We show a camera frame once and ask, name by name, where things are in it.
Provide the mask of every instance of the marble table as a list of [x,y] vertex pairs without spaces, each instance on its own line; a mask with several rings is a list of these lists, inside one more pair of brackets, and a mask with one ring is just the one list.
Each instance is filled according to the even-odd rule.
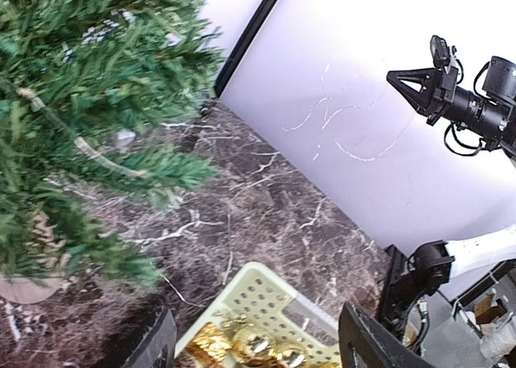
[[173,125],[183,149],[219,167],[202,191],[185,196],[177,227],[163,243],[175,259],[166,297],[178,337],[239,269],[264,263],[328,314],[355,300],[374,312],[387,256],[278,151],[224,106],[190,125]]

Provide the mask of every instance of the christmas tree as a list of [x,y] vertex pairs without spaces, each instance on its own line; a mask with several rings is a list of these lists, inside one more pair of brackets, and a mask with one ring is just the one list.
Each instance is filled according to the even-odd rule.
[[43,278],[93,262],[110,278],[156,278],[149,259],[102,235],[62,184],[162,203],[214,174],[173,146],[128,152],[111,142],[198,115],[221,61],[202,4],[0,0],[0,274]]

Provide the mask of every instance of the cream plastic basket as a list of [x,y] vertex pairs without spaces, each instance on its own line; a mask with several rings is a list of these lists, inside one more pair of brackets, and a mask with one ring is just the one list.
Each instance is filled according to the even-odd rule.
[[[217,313],[230,312],[235,315],[246,314],[251,322],[266,328],[279,341],[294,341],[303,345],[312,365],[334,362],[340,366],[339,344],[324,345],[316,340],[285,316],[284,310],[287,307],[338,340],[338,323],[335,319],[269,268],[261,263],[250,262],[177,342],[175,356],[186,348],[206,323],[220,325],[224,321]],[[236,366],[236,362],[228,356],[223,366],[231,368]]]

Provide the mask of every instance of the black strip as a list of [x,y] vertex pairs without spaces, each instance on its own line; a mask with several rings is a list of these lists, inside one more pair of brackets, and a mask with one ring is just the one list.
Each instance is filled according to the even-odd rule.
[[227,83],[229,83],[233,73],[235,73],[243,59],[243,56],[248,51],[252,41],[255,39],[258,31],[260,31],[277,1],[278,0],[263,0],[260,6],[258,6],[258,9],[256,9],[255,14],[252,16],[238,42],[236,43],[236,46],[233,48],[231,55],[226,60],[226,63],[217,76],[217,80],[215,81],[215,95],[217,98],[220,98],[220,96],[223,94]]
[[462,307],[467,307],[470,303],[474,302],[476,299],[482,296],[491,286],[494,285],[493,279],[499,281],[515,267],[515,260],[503,261],[501,263],[498,263],[496,266],[493,267],[489,274],[486,274],[480,281],[475,283],[474,286],[467,289],[457,299],[453,299],[451,305],[455,306],[456,301],[458,300]]

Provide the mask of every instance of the black pole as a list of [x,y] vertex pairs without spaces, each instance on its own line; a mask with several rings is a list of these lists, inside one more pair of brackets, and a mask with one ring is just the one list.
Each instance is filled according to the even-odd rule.
[[255,39],[258,31],[260,31],[265,20],[267,19],[270,12],[273,10],[278,0],[262,0],[255,14],[252,16],[242,35],[236,43],[236,46],[231,51],[231,55],[226,60],[222,70],[217,76],[215,81],[215,95],[217,98],[223,94],[224,89],[229,83],[233,73],[238,68],[243,56],[251,46],[252,41]]

